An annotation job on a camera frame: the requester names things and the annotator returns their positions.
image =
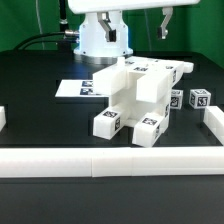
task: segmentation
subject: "black tabletop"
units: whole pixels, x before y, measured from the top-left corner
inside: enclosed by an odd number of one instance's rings
[[[172,110],[160,146],[220,145],[203,124],[203,110],[188,105],[190,89],[205,88],[211,105],[224,109],[224,71],[196,53],[136,53],[195,63],[175,87],[184,90],[181,110]],[[93,117],[106,98],[55,98],[62,79],[91,79],[103,66],[77,63],[71,55],[46,51],[0,54],[0,105],[7,125],[1,147],[131,146],[131,128],[112,140],[92,136]],[[224,177],[158,176],[0,179],[1,224],[220,224]]]
[[[224,71],[196,53],[147,53],[138,56],[193,62],[174,89],[184,90],[183,107],[171,110],[168,130],[160,146],[220,145],[203,124],[204,110],[189,106],[190,89],[211,92],[211,105],[223,109]],[[92,135],[93,118],[108,105],[107,98],[56,98],[63,79],[91,79],[104,68],[75,62],[71,54],[56,51],[6,51],[0,53],[0,105],[7,125],[0,132],[0,147],[135,147],[133,129],[124,127],[108,141]]]

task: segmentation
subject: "white cube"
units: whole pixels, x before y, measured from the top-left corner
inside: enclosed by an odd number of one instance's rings
[[[205,108],[210,105],[211,93],[206,89],[191,89],[189,104],[194,109]]]
[[[129,109],[126,105],[108,107],[94,118],[93,135],[111,139],[124,126],[128,116]]]
[[[146,113],[135,125],[132,143],[143,147],[152,147],[161,135],[160,124],[164,117],[155,113]]]
[[[6,119],[5,119],[5,108],[0,107],[0,131],[6,124]]]
[[[172,90],[170,109],[181,109],[183,102],[183,90]]]

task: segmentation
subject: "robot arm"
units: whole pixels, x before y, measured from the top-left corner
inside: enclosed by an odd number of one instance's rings
[[[111,64],[120,56],[128,57],[128,27],[122,18],[123,10],[163,8],[164,21],[158,37],[165,39],[166,26],[173,6],[197,4],[200,0],[68,0],[73,13],[85,13],[79,29],[80,45],[74,49],[75,59],[96,64]]]

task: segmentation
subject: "black cable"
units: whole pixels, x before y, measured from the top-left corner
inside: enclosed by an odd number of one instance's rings
[[[40,44],[40,43],[57,43],[57,40],[40,40],[40,41],[33,41],[31,43],[26,44],[24,47],[21,48],[21,50],[25,50],[27,47],[33,45],[33,44]]]
[[[27,43],[29,43],[30,41],[35,40],[35,39],[44,38],[44,37],[50,37],[50,36],[59,36],[59,35],[64,35],[64,34],[65,34],[64,32],[53,32],[53,33],[39,34],[39,35],[30,37],[30,38],[28,38],[28,39],[22,41],[20,44],[18,44],[18,45],[14,48],[14,50],[19,50],[19,48],[22,47],[24,44],[27,44]]]
[[[26,44],[24,47],[21,48],[21,50],[26,50],[27,47],[33,45],[33,44],[40,44],[40,43],[58,43],[61,40],[40,40],[40,41],[33,41],[31,43]],[[70,43],[76,43],[76,41],[74,40],[68,40],[66,39],[66,42],[70,42]]]

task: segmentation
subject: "small white cube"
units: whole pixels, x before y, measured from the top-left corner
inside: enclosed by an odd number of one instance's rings
[[[132,143],[143,147],[152,147],[161,135],[160,124],[164,117],[155,113],[146,113],[135,125]]]
[[[181,109],[183,102],[183,90],[172,90],[171,92],[171,109]]]
[[[194,109],[205,108],[210,105],[211,93],[206,89],[191,89],[189,104]]]

